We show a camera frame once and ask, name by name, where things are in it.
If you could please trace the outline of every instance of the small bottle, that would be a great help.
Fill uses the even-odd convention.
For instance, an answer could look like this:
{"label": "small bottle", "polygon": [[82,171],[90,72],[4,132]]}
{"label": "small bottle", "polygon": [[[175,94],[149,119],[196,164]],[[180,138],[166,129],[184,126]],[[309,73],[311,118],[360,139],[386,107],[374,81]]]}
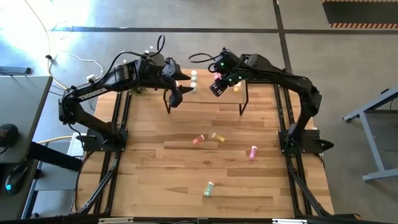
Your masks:
{"label": "small bottle", "polygon": [[213,133],[212,137],[217,139],[217,140],[219,140],[219,141],[221,141],[221,142],[225,141],[225,138],[223,136],[220,136],[219,134],[216,134],[216,133]]}
{"label": "small bottle", "polygon": [[196,82],[198,80],[198,72],[196,70],[191,71],[192,81]]}
{"label": "small bottle", "polygon": [[192,92],[196,93],[197,92],[197,83],[191,82],[191,87],[193,88]]}
{"label": "small bottle", "polygon": [[209,196],[210,196],[211,190],[213,190],[213,187],[214,187],[214,184],[213,184],[213,183],[209,182],[209,183],[207,184],[207,188],[206,188],[206,190],[205,190],[205,196],[206,196],[206,197],[209,197]]}
{"label": "small bottle", "polygon": [[201,134],[199,137],[195,138],[194,140],[192,140],[193,144],[198,144],[199,142],[205,140],[205,137]]}
{"label": "small bottle", "polygon": [[235,86],[234,86],[234,92],[237,93],[239,91],[239,89],[241,88],[242,83],[238,82]]}
{"label": "small bottle", "polygon": [[257,152],[257,147],[256,146],[252,146],[251,147],[251,152],[250,152],[250,159],[254,159],[254,157],[256,156],[256,152]]}
{"label": "small bottle", "polygon": [[214,75],[214,80],[216,80],[217,78],[219,78],[221,75],[219,74],[219,73],[216,73],[215,75]]}

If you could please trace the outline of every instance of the wooden tabletop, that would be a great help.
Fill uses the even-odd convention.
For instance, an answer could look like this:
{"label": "wooden tabletop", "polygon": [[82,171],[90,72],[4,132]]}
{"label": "wooden tabletop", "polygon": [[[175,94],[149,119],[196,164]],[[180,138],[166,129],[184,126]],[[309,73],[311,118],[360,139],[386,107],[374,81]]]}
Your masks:
{"label": "wooden tabletop", "polygon": [[[214,83],[215,73],[205,69],[182,69],[182,73],[192,77],[191,71],[197,71],[196,91],[190,91],[183,95],[182,103],[217,103],[217,104],[245,104],[246,102],[246,81],[241,82],[237,92],[234,88],[227,88],[224,93],[216,97],[210,90]],[[190,86],[192,80],[178,81],[179,85]],[[170,91],[166,93],[166,100],[169,101]]]}
{"label": "wooden tabletop", "polygon": [[[294,216],[285,158],[277,138],[279,119],[272,85],[249,84],[250,101],[243,116],[237,113],[236,105],[199,103],[182,103],[167,114],[162,94],[148,90],[132,96],[129,137],[121,158],[112,216]],[[99,119],[111,120],[115,98],[116,93],[99,97],[95,112]],[[291,100],[297,119],[299,98],[291,93]],[[313,128],[312,122],[307,128]],[[212,133],[226,141],[212,139]],[[192,140],[201,134],[206,140],[193,145]],[[249,159],[251,146],[258,147],[253,161]],[[103,152],[93,153],[83,167],[79,207],[98,184],[103,156]],[[321,160],[309,154],[302,157],[309,189],[333,213]],[[215,186],[211,196],[204,197],[209,181]],[[300,190],[298,196],[304,211]]]}

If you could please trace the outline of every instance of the yellow cable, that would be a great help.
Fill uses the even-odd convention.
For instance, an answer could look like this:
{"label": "yellow cable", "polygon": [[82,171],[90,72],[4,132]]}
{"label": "yellow cable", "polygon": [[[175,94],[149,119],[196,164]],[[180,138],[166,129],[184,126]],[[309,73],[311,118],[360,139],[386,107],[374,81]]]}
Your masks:
{"label": "yellow cable", "polygon": [[66,139],[66,138],[72,138],[73,136],[61,136],[61,137],[57,137],[57,138],[53,138],[53,139],[49,139],[49,140],[44,140],[44,141],[39,141],[37,142],[38,144],[43,144],[46,142],[52,142],[52,141],[56,141],[56,140],[60,140],[60,139]]}
{"label": "yellow cable", "polygon": [[[48,43],[49,43],[49,55],[50,55],[51,54],[51,48],[50,48],[50,36],[49,36],[49,33],[47,32],[47,29],[45,28],[43,22],[40,20],[39,16],[36,14],[36,12],[32,9],[30,4],[26,0],[24,0],[24,1],[29,6],[29,8],[33,12],[33,14],[35,14],[36,18],[39,20],[39,22],[41,23],[41,25],[42,25],[42,27],[44,29],[45,35],[47,36],[47,40],[48,40]],[[52,79],[54,80],[54,82],[56,84],[58,84],[60,87],[62,87],[64,90],[66,90],[67,87],[62,85],[60,82],[58,82],[57,79],[54,78],[54,76],[51,75],[51,72],[50,72],[51,65],[52,65],[52,63],[50,64],[50,59],[47,59],[47,72],[49,73],[49,75],[52,77]]]}

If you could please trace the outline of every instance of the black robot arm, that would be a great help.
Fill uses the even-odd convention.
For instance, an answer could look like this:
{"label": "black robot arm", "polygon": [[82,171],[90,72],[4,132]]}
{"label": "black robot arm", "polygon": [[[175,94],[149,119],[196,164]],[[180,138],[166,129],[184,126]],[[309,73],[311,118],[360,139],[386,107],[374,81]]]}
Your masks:
{"label": "black robot arm", "polygon": [[210,89],[220,96],[228,86],[233,86],[241,80],[269,80],[298,93],[301,112],[296,123],[289,128],[289,143],[300,145],[303,130],[311,117],[318,113],[322,96],[312,82],[305,77],[296,76],[273,66],[270,61],[258,54],[242,55],[240,58],[229,50],[224,50],[220,57],[210,65],[213,72],[221,77]]}
{"label": "black robot arm", "polygon": [[162,54],[151,52],[147,57],[118,65],[97,81],[90,80],[79,87],[72,86],[65,90],[59,99],[59,118],[63,124],[80,123],[98,133],[103,141],[119,140],[120,130],[115,123],[105,123],[84,111],[80,103],[109,91],[126,91],[131,88],[145,87],[171,90],[170,106],[177,107],[182,102],[182,95],[193,90],[190,87],[176,86],[176,80],[189,80],[181,72],[180,66],[172,58],[164,59]]}

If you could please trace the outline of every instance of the power strip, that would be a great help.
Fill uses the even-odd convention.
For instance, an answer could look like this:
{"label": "power strip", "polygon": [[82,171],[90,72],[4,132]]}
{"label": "power strip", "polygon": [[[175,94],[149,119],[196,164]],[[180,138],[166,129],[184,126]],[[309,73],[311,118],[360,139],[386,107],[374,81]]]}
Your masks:
{"label": "power strip", "polygon": [[69,156],[83,156],[84,155],[83,148],[81,147],[81,141],[76,138],[77,136],[79,136],[78,133],[72,134],[72,140],[70,141],[70,145],[69,145],[69,149],[68,149]]}

